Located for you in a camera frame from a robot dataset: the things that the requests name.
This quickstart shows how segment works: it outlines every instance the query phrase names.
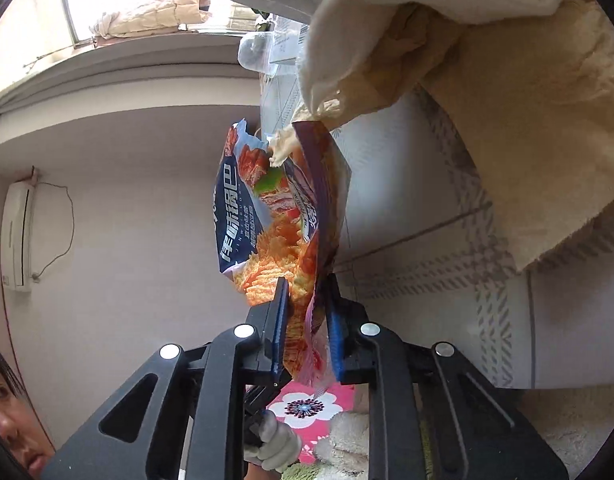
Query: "pink floral fabric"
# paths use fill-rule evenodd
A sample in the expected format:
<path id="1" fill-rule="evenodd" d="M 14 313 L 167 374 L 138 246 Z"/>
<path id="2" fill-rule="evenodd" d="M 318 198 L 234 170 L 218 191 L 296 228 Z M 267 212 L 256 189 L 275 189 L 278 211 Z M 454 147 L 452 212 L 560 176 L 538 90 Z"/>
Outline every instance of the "pink floral fabric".
<path id="1" fill-rule="evenodd" d="M 314 462 L 313 447 L 329 434 L 329 420 L 347 412 L 354 404 L 354 387 L 334 384 L 318 399 L 313 388 L 291 381 L 273 400 L 268 409 L 278 420 L 286 422 L 303 440 L 302 463 Z"/>

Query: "air conditioner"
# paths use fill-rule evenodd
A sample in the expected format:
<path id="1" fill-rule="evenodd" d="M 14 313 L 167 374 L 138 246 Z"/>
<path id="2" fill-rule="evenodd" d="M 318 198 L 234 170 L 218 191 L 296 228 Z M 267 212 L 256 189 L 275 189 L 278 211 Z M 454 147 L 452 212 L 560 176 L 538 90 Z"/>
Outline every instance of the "air conditioner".
<path id="1" fill-rule="evenodd" d="M 27 182 L 9 186 L 0 232 L 0 274 L 2 285 L 10 290 L 28 292 L 29 239 L 35 188 Z"/>

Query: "snack bag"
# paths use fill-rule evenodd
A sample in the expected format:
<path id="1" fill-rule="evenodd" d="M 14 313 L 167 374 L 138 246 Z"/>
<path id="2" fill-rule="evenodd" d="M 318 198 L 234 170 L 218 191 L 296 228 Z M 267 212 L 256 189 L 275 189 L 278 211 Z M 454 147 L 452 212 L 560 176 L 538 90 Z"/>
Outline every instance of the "snack bag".
<path id="1" fill-rule="evenodd" d="M 351 171 L 322 123 L 294 123 L 299 142 L 277 168 L 268 143 L 249 135 L 246 125 L 242 120 L 229 129 L 216 179 L 219 267 L 250 305 L 271 301 L 277 279 L 287 279 L 293 314 L 285 368 L 304 384 L 326 387 L 331 371 L 323 331 L 313 338 L 324 312 L 314 291 L 338 248 Z"/>

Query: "gloved hand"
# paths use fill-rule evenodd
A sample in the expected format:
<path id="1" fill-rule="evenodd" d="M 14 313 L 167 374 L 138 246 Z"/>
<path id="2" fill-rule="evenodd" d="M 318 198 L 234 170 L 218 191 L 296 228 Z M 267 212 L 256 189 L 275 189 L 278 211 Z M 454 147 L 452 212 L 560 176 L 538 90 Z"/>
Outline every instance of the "gloved hand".
<path id="1" fill-rule="evenodd" d="M 274 412 L 264 410 L 258 436 L 263 445 L 245 446 L 243 457 L 247 462 L 260 465 L 265 471 L 275 469 L 282 473 L 298 460 L 303 442 L 292 428 L 276 420 Z"/>

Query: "woman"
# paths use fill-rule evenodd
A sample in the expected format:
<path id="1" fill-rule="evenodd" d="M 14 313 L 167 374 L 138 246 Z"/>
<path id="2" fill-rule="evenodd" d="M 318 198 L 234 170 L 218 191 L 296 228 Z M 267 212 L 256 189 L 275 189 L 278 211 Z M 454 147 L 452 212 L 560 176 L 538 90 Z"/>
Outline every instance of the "woman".
<path id="1" fill-rule="evenodd" d="M 277 422 L 271 412 L 263 418 L 260 437 L 266 444 L 245 450 L 250 463 L 245 480 L 277 479 L 275 472 L 267 470 L 283 470 L 301 451 L 300 438 L 289 426 Z M 0 353 L 0 480 L 38 480 L 54 454 L 20 381 Z"/>
<path id="2" fill-rule="evenodd" d="M 26 472 L 39 479 L 53 454 L 20 381 L 0 353 L 0 478 L 23 479 Z"/>

